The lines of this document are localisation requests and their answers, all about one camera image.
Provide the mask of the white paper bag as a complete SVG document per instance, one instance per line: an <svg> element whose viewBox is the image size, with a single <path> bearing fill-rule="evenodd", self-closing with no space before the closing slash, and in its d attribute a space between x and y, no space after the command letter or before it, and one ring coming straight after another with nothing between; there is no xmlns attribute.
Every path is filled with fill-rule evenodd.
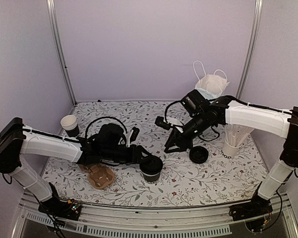
<svg viewBox="0 0 298 238"><path fill-rule="evenodd" d="M203 70L203 77L199 77L195 68L195 64L199 63ZM198 79L195 84L195 90L197 90L205 99L212 100L223 95L225 89L229 85L226 73L217 69L213 74L207 74L204 65L201 61L196 60L193 62L193 70Z"/></svg>

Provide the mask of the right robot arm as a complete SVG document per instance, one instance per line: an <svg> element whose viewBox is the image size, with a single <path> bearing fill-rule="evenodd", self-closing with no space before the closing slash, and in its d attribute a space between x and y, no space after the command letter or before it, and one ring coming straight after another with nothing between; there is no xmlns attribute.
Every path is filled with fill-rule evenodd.
<svg viewBox="0 0 298 238"><path fill-rule="evenodd" d="M191 120L185 125L166 123L171 134L165 144L165 153L184 152L193 147L193 139L215 125L239 125L275 134L285 139L279 160L260 183L256 197L247 205L251 216L258 216L266 208L276 190L298 168L298 107L291 110L274 109L242 102L233 96L205 99L198 90L192 90L180 101Z"/></svg>

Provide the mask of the black paper coffee cup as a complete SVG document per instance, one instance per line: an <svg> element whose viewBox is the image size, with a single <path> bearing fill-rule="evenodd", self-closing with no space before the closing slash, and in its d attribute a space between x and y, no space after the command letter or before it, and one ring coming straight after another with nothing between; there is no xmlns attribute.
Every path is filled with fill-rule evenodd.
<svg viewBox="0 0 298 238"><path fill-rule="evenodd" d="M158 179L160 178L160 173L161 173L161 171L154 172L154 173L149 173L149 172L145 172L145 171L141 171L141 172L142 172L144 180L149 183L157 182Z"/></svg>

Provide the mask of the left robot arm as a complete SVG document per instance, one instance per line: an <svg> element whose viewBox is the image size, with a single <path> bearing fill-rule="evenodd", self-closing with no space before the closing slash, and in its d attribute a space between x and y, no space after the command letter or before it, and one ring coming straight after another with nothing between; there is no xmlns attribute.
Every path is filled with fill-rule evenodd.
<svg viewBox="0 0 298 238"><path fill-rule="evenodd" d="M139 129L108 123L92 136L61 137L34 130L13 118L0 132L0 173L8 174L32 192L53 215L64 205L53 196L52 187L22 159L24 154L65 159L79 165L112 161L116 164L143 164L154 158L143 146L133 144Z"/></svg>

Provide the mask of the black coffee cup lid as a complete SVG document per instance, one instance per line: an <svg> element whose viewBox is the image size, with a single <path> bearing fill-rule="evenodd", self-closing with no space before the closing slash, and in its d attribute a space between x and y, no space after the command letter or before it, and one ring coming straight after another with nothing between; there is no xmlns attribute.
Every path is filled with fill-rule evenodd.
<svg viewBox="0 0 298 238"><path fill-rule="evenodd" d="M155 175L161 172L163 162L159 157L151 156L140 164L140 170L147 175Z"/></svg>

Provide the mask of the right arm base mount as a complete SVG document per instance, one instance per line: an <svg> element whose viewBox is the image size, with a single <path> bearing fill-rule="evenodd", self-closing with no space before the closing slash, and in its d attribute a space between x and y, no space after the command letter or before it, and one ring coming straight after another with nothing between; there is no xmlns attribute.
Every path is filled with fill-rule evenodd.
<svg viewBox="0 0 298 238"><path fill-rule="evenodd" d="M266 200L251 200L246 203L232 205L229 215L234 221L244 220L246 228L252 233L264 230L272 215L272 205Z"/></svg>

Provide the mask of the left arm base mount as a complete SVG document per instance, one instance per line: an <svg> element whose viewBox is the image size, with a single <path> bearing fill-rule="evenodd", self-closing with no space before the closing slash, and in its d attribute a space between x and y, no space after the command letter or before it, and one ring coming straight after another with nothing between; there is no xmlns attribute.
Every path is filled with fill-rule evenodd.
<svg viewBox="0 0 298 238"><path fill-rule="evenodd" d="M38 210L50 216L65 218L69 220L78 221L81 213L81 204L74 199L68 201L61 201L56 197L52 197L47 201L41 202Z"/></svg>

